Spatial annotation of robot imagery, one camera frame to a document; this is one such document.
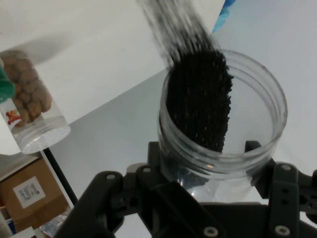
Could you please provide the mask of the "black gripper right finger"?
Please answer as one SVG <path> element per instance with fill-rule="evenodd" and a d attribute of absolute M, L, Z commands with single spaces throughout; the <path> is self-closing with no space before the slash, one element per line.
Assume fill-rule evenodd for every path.
<path fill-rule="evenodd" d="M 308 176 L 292 164 L 270 159 L 252 174 L 251 185 L 268 205 L 245 212 L 247 238 L 315 238 L 317 230 L 301 221 L 300 212 L 317 221 L 317 173 Z"/>

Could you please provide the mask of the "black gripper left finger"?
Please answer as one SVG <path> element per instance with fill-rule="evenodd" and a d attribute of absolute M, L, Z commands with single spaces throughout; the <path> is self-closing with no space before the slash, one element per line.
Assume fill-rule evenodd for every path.
<path fill-rule="evenodd" d="M 224 226 L 183 187 L 159 171 L 159 144 L 148 144 L 148 162 L 121 175 L 98 173 L 58 238 L 112 238 L 127 215 L 137 214 L 154 238 L 225 238 Z"/>

